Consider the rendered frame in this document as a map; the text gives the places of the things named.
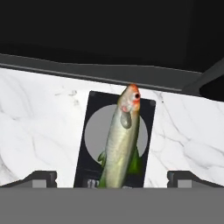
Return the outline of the silver fish with red head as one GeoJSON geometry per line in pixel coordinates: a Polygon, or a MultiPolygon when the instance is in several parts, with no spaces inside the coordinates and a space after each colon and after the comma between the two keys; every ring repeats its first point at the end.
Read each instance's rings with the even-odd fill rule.
{"type": "Polygon", "coordinates": [[[122,188],[128,174],[141,170],[137,149],[140,98],[137,85],[130,84],[117,101],[105,149],[97,158],[103,168],[99,188],[122,188]]]}

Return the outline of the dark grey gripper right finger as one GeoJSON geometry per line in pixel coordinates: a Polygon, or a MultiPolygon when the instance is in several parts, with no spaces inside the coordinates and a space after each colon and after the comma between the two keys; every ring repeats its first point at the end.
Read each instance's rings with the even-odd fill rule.
{"type": "Polygon", "coordinates": [[[201,179],[194,175],[191,171],[168,171],[167,178],[167,187],[169,188],[224,188],[224,185],[215,184],[213,182],[201,179]]]}

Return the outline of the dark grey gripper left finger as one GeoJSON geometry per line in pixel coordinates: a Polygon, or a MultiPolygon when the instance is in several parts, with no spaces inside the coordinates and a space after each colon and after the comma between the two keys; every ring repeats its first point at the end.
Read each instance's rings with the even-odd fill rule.
{"type": "Polygon", "coordinates": [[[56,188],[56,171],[33,171],[27,177],[3,185],[3,187],[56,188]]]}

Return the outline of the black digital scale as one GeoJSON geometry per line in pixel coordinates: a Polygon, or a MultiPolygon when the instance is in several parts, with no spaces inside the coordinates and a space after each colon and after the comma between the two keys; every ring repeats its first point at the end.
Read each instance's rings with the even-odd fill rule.
{"type": "MultiPolygon", "coordinates": [[[[99,185],[102,166],[97,158],[105,147],[109,125],[116,109],[118,97],[118,94],[89,92],[74,187],[96,188],[99,185]]],[[[155,109],[156,102],[154,100],[141,99],[140,130],[137,140],[141,172],[139,174],[129,174],[124,182],[124,187],[144,186],[155,109]]]]}

